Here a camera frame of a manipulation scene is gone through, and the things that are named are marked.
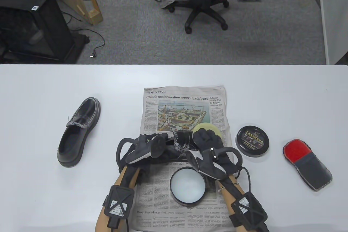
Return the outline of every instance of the red bristles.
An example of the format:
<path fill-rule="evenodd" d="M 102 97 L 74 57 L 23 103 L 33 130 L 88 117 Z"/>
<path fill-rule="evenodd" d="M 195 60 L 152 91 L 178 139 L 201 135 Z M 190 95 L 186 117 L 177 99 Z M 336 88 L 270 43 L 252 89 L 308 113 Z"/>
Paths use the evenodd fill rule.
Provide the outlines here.
<path fill-rule="evenodd" d="M 311 152 L 312 150 L 302 140 L 292 140 L 286 144 L 283 149 L 284 156 L 291 163 L 295 163 L 297 160 Z"/>

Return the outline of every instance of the newspaper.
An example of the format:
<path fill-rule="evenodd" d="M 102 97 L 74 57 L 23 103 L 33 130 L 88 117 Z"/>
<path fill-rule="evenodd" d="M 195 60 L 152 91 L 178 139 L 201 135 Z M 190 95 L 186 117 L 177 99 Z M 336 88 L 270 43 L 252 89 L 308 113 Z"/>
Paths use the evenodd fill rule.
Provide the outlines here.
<path fill-rule="evenodd" d="M 232 146 L 226 118 L 226 91 L 218 87 L 150 88 L 144 90 L 141 134 L 192 130 L 201 122 L 219 128 L 224 146 Z M 216 182 L 207 183 L 204 199 L 195 207 L 174 201 L 169 190 L 172 174 L 186 162 L 152 165 L 148 182 L 137 186 L 132 227 L 150 232 L 234 231 Z"/>

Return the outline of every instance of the yellow sponge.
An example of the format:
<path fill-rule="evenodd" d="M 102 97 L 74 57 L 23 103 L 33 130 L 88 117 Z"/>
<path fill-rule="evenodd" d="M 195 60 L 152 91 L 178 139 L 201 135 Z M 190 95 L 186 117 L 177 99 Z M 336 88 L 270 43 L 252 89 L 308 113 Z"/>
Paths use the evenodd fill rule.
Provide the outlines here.
<path fill-rule="evenodd" d="M 215 125 L 213 125 L 211 123 L 203 122 L 203 123 L 196 125 L 192 130 L 192 134 L 195 133 L 196 131 L 198 131 L 199 129 L 212 130 L 212 131 L 214 131 L 215 135 L 222 138 L 220 130 Z"/>

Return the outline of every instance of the shoe polish tin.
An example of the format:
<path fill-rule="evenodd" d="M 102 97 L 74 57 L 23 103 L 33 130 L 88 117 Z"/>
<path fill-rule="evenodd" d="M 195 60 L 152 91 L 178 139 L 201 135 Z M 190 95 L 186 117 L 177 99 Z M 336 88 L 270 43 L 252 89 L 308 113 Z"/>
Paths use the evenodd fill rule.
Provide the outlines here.
<path fill-rule="evenodd" d="M 268 150 L 269 139 L 259 127 L 245 126 L 236 136 L 236 145 L 244 155 L 259 157 Z"/>

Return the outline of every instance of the chair base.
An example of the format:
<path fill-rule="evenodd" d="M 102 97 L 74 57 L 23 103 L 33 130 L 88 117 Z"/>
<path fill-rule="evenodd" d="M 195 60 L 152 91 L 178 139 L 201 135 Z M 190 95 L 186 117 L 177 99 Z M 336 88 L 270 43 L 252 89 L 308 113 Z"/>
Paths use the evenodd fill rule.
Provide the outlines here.
<path fill-rule="evenodd" d="M 214 0 L 210 6 L 213 6 L 216 4 L 223 4 L 225 8 L 229 7 L 229 2 L 227 0 Z M 214 11 L 210 7 L 208 9 L 202 9 L 200 7 L 196 7 L 190 1 L 177 1 L 167 6 L 166 9 L 168 9 L 169 12 L 173 13 L 175 11 L 175 7 L 185 7 L 185 8 L 193 9 L 193 11 L 190 13 L 189 18 L 187 19 L 185 23 L 185 32 L 187 34 L 192 33 L 192 28 L 190 27 L 190 25 L 199 13 L 205 13 L 209 15 L 210 17 L 214 18 L 216 21 L 218 21 L 221 24 L 221 28 L 224 31 L 228 29 L 228 25 L 226 24 L 225 19 L 222 18 L 221 15 L 219 15 L 216 11 Z"/>

